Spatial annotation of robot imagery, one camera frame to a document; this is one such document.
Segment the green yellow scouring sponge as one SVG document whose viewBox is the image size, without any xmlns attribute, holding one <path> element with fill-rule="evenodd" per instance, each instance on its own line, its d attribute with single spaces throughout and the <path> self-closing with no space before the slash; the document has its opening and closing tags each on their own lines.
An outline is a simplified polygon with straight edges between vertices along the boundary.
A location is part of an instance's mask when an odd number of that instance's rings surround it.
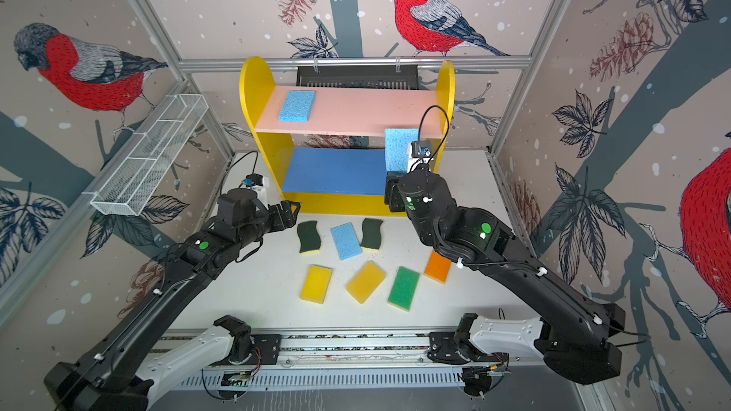
<svg viewBox="0 0 731 411">
<path fill-rule="evenodd" d="M 299 224 L 297 226 L 297 236 L 300 241 L 299 253 L 301 255 L 314 254 L 321 250 L 322 239 L 316 221 L 306 221 Z"/>
<path fill-rule="evenodd" d="M 381 233 L 381 219 L 365 218 L 362 223 L 361 248 L 369 251 L 379 251 L 383 237 Z"/>
</svg>

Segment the light blue sponge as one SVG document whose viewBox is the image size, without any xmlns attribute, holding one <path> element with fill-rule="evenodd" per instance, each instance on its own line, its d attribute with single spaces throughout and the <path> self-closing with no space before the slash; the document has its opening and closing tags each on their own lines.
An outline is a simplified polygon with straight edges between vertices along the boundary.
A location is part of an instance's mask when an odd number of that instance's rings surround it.
<svg viewBox="0 0 731 411">
<path fill-rule="evenodd" d="M 342 262 L 360 256 L 363 253 L 352 223 L 335 226 L 331 228 L 330 232 L 338 257 Z"/>
<path fill-rule="evenodd" d="M 306 123 L 310 119 L 315 98 L 315 91 L 290 91 L 279 112 L 279 121 L 284 123 Z"/>
<path fill-rule="evenodd" d="M 385 158 L 387 172 L 409 171 L 411 143 L 418 140 L 418 129 L 387 129 L 385 131 Z"/>
</svg>

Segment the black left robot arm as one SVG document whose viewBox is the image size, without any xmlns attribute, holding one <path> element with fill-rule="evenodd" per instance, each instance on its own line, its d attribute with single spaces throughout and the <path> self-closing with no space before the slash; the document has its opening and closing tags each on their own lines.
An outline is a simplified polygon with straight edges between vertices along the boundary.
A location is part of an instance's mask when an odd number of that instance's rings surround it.
<svg viewBox="0 0 731 411">
<path fill-rule="evenodd" d="M 138 376 L 148 352 L 188 304 L 250 244 L 293 228 L 298 202 L 264 205 L 254 190 L 221 195 L 217 213 L 172 248 L 162 279 L 125 319 L 75 363 L 57 363 L 44 384 L 58 410 L 145 410 L 154 381 Z"/>
</svg>

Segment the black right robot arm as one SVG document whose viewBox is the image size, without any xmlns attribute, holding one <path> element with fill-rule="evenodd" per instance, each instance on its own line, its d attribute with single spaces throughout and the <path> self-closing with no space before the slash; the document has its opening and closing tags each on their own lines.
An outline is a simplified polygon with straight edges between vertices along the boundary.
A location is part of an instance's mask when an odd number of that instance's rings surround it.
<svg viewBox="0 0 731 411">
<path fill-rule="evenodd" d="M 407 215 L 423 245 L 499 283 L 537 314 L 496 320 L 466 313 L 455 331 L 436 333 L 428 350 L 434 363 L 505 365 L 511 358 L 537 358 L 583 386 L 620 375 L 622 351 L 610 339 L 624 330 L 622 308 L 581 295 L 491 212 L 460 207 L 445 179 L 425 164 L 388 173 L 385 202 Z"/>
</svg>

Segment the yellow shelf unit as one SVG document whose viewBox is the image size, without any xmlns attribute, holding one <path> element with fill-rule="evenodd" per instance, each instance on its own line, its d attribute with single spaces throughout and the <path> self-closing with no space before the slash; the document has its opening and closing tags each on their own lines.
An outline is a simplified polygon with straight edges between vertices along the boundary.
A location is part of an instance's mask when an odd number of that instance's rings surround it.
<svg viewBox="0 0 731 411">
<path fill-rule="evenodd" d="M 309 214 L 384 217 L 386 134 L 417 129 L 439 145 L 454 112 L 456 70 L 443 63 L 433 91 L 313 87 L 308 121 L 283 122 L 294 91 L 277 85 L 260 57 L 241 68 L 242 112 L 278 194 Z"/>
</svg>

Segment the yellow orange sponge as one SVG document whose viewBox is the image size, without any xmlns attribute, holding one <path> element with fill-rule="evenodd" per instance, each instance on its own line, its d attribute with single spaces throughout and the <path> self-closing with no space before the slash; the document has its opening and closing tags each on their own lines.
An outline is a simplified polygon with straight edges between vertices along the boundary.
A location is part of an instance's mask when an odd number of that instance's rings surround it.
<svg viewBox="0 0 731 411">
<path fill-rule="evenodd" d="M 386 279 L 386 272 L 375 262 L 367 262 L 346 285 L 346 292 L 358 303 L 365 304 Z"/>
</svg>

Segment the black perforated metal tray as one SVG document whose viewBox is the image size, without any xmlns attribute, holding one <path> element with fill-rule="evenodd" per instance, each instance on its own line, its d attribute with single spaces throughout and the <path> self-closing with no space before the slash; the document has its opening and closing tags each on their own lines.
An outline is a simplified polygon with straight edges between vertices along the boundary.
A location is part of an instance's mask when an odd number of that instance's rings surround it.
<svg viewBox="0 0 731 411">
<path fill-rule="evenodd" d="M 416 66 L 327 66 L 301 67 L 297 87 L 343 89 L 420 89 Z"/>
</svg>

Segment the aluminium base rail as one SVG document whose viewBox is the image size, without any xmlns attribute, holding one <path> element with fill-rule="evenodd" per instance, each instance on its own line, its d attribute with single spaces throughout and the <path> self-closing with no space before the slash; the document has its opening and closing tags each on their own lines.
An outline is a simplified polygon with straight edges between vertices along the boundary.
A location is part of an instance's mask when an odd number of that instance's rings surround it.
<svg viewBox="0 0 731 411">
<path fill-rule="evenodd" d="M 428 352 L 448 343 L 452 327 L 407 329 L 270 329 L 252 338 L 265 367 L 432 366 Z"/>
</svg>

